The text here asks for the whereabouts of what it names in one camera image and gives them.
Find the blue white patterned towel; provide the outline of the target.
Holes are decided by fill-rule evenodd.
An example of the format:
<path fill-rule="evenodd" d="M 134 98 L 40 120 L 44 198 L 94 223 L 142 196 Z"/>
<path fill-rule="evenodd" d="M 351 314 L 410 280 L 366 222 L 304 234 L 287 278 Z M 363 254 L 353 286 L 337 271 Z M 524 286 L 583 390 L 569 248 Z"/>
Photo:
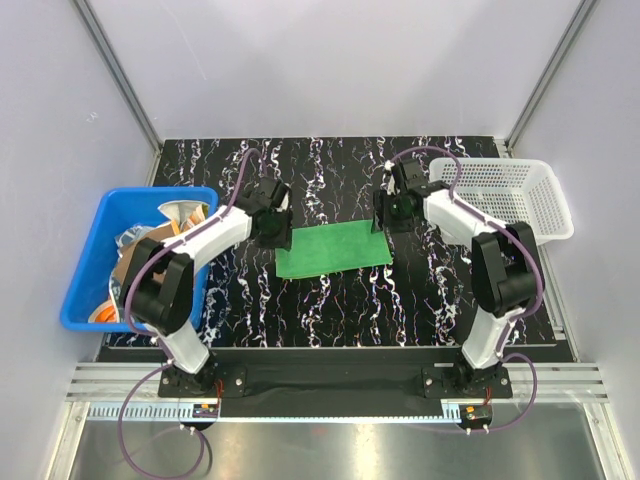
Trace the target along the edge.
<path fill-rule="evenodd" d="M 125 251 L 131 247 L 136 241 L 140 240 L 144 235 L 153 230 L 152 226 L 136 224 L 114 237 L 118 259 L 122 259 Z M 109 277 L 109 299 L 113 313 L 108 317 L 110 323 L 121 323 L 121 312 L 123 309 L 118 304 L 118 298 L 121 291 L 121 282 L 116 279 L 116 272 L 112 271 Z"/>

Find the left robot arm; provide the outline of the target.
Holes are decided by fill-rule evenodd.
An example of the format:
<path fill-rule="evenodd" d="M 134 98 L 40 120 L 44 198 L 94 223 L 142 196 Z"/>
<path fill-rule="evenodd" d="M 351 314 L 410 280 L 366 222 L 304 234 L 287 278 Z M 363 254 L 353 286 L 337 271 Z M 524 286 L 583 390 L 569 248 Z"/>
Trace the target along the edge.
<path fill-rule="evenodd" d="M 120 281 L 124 320 L 145 325 L 193 395 L 208 394 L 216 382 L 216 372 L 207 365 L 209 348 L 190 321 L 195 275 L 246 240 L 259 248 L 290 249 L 292 220 L 290 186 L 263 177 L 187 232 L 164 240 L 145 236 L 133 246 Z"/>

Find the blue plastic bin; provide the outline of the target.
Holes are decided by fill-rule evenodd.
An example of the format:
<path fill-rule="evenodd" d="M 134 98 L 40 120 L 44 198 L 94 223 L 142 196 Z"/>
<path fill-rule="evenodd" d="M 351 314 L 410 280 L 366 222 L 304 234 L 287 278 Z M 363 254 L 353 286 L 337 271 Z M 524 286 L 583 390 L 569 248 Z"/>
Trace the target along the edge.
<path fill-rule="evenodd" d="M 108 298 L 108 281 L 119 259 L 115 237 L 134 225 L 159 226 L 166 218 L 158 207 L 194 200 L 217 208 L 218 194 L 209 187 L 121 187 L 103 195 L 60 311 L 61 324 L 72 331 L 129 333 L 124 323 L 89 320 Z"/>

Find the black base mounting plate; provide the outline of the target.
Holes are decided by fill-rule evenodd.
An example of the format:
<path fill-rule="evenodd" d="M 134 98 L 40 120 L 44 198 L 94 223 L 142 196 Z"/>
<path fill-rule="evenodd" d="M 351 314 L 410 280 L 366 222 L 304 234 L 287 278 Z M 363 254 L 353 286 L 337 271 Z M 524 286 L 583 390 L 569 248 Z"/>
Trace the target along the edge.
<path fill-rule="evenodd" d="M 444 400 L 471 403 L 513 396 L 505 367 L 464 394 L 449 381 L 457 347 L 219 349 L 199 377 L 162 373 L 161 398 L 219 399 L 224 419 L 329 421 L 366 417 L 422 420 Z"/>

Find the cream orange patterned towel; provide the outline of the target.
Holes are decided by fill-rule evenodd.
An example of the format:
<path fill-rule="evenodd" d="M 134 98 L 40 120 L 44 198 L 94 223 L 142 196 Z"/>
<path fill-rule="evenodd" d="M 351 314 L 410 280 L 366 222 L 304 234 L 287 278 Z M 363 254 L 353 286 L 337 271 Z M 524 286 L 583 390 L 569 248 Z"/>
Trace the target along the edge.
<path fill-rule="evenodd" d="M 194 200 L 174 200 L 158 206 L 159 212 L 169 220 L 174 235 L 182 234 L 204 222 L 210 205 Z"/>

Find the aluminium frame rail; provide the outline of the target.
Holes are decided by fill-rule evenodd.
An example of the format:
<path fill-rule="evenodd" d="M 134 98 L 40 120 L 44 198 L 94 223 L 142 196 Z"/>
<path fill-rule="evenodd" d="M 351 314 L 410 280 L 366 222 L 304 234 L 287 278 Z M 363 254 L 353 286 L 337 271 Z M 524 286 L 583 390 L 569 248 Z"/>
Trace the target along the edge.
<path fill-rule="evenodd" d="M 175 376 L 152 364 L 82 363 L 66 399 L 81 402 L 96 420 L 181 421 L 187 423 L 413 423 L 453 424 L 471 408 L 541 404 L 598 404 L 608 400 L 598 369 L 591 364 L 522 363 L 506 367 L 482 393 L 461 395 L 444 385 L 440 366 L 397 365 L 387 380 L 355 380 L 350 368 L 334 368 L 341 381 L 312 379 L 306 385 L 276 382 L 272 371 L 232 365 L 218 373 L 220 387 L 209 393 L 182 390 Z"/>

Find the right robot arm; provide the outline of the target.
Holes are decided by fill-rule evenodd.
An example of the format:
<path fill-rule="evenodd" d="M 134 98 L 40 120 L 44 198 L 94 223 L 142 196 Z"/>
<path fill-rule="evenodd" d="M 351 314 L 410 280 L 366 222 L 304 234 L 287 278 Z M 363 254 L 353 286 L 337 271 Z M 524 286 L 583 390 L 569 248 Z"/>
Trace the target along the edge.
<path fill-rule="evenodd" d="M 388 161 L 384 175 L 388 186 L 373 194 L 374 232 L 408 232 L 421 221 L 470 250 L 477 310 L 449 381 L 463 395 L 476 396 L 498 376 L 517 320 L 540 306 L 544 281 L 534 232 L 525 222 L 506 224 L 481 212 L 452 184 L 429 181 L 416 159 Z"/>

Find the white perforated plastic basket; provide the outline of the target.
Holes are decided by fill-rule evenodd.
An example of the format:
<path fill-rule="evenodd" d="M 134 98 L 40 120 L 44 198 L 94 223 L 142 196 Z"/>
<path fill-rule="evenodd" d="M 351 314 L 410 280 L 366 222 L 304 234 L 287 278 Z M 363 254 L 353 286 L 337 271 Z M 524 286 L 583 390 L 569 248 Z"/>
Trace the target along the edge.
<path fill-rule="evenodd" d="M 506 223 L 528 223 L 539 245 L 574 234 L 560 182 L 547 163 L 532 159 L 462 158 L 456 194 Z"/>

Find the green microfiber towel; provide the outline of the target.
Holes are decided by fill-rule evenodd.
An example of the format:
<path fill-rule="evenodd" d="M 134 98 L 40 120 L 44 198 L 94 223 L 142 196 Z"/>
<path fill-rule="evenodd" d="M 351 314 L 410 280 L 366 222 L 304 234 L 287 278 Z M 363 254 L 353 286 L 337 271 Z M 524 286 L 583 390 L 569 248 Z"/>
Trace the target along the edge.
<path fill-rule="evenodd" d="M 319 277 L 392 263 L 387 238 L 371 220 L 295 228 L 289 250 L 275 251 L 276 276 L 285 280 Z"/>

